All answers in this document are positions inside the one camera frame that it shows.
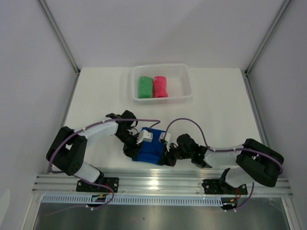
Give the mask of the blue microfiber towel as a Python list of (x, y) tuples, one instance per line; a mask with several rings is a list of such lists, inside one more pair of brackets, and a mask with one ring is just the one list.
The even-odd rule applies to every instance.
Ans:
[(146, 130), (152, 133), (153, 138), (151, 142), (142, 142), (142, 147), (137, 153), (136, 157), (132, 157), (132, 161), (140, 161), (145, 163), (151, 163), (155, 165), (163, 165), (163, 155), (164, 155), (164, 144), (160, 141), (161, 134), (165, 131), (159, 129), (150, 129), (143, 127), (142, 131)]

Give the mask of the pink microfiber towel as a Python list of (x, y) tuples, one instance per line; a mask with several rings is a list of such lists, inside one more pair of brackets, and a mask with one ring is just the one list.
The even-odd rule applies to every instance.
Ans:
[(153, 98), (168, 97), (166, 86), (167, 86), (166, 77), (156, 76), (153, 79)]

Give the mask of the green microfiber towel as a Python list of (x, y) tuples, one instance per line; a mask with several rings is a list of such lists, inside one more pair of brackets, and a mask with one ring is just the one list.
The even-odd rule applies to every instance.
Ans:
[(138, 98), (147, 99), (153, 97), (153, 78), (141, 76), (138, 84)]

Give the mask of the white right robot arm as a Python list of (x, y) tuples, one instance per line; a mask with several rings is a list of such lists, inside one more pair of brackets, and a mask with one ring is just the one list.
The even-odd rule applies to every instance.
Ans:
[(252, 182), (274, 187), (283, 172), (284, 157), (251, 138), (232, 148), (212, 149), (197, 144), (189, 134), (183, 134), (176, 143), (164, 146), (162, 153), (160, 165), (173, 167), (177, 160), (190, 159), (201, 169), (223, 170), (219, 188), (227, 194)]

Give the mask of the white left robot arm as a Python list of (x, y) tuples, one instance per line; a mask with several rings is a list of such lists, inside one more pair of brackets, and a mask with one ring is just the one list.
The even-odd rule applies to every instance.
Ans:
[(92, 191), (100, 191), (104, 187), (104, 174), (84, 161), (86, 149), (103, 137), (112, 135), (127, 147), (137, 148), (137, 137), (129, 132), (133, 123), (138, 123), (136, 116), (126, 110), (121, 115), (108, 114), (102, 121), (78, 130), (62, 127), (47, 152), (49, 166), (59, 169), (53, 173), (78, 177), (86, 181)]

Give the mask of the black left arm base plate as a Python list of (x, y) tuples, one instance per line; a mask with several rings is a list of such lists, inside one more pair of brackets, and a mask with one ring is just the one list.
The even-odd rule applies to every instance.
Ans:
[(111, 193), (110, 189), (114, 193), (118, 192), (119, 178), (118, 177), (104, 177), (102, 180), (96, 181), (96, 184), (89, 184), (83, 180), (80, 180), (76, 185), (77, 192), (86, 193)]

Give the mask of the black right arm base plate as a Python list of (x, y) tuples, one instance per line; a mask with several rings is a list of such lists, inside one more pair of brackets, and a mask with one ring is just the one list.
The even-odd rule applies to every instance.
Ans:
[(204, 193), (206, 195), (247, 195), (246, 184), (232, 187), (226, 183), (225, 179), (229, 171), (230, 168), (225, 169), (219, 179), (204, 179), (201, 184)]

